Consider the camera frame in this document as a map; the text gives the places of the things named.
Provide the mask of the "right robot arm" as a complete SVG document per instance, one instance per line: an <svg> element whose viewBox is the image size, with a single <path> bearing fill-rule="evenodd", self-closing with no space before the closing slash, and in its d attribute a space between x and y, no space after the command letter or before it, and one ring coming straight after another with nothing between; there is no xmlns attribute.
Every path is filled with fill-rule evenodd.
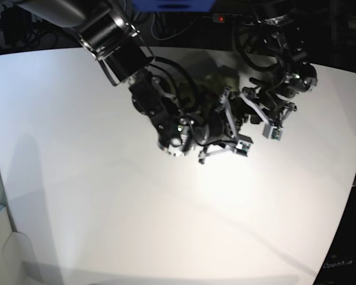
<svg viewBox="0 0 356 285"><path fill-rule="evenodd" d="M158 146L172 156L184 156L200 146L200 159L210 156L208 147L237 152L238 140L226 132L215 112L193 117L201 108L199 90L192 77L178 63L146 55L143 39L116 1L16 1L16 5L48 22L71 29L81 46L101 66L113 86L128 82L135 109L149 117L158 134ZM185 107L178 87L166 92L147 69L162 62L179 71L192 89L194 105Z"/></svg>

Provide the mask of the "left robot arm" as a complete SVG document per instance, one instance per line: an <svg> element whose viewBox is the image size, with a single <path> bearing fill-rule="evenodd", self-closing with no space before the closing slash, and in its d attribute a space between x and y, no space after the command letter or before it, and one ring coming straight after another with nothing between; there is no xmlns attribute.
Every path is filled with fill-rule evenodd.
<svg viewBox="0 0 356 285"><path fill-rule="evenodd" d="M254 1L249 12L235 20L233 39L236 51L246 65L265 72L268 80L251 79L255 90L247 95L262 108L270 121L278 121L294 109L292 99L317 85L316 69L308 54L294 17L293 1ZM247 47L275 58L275 63L261 66L249 57Z"/></svg>

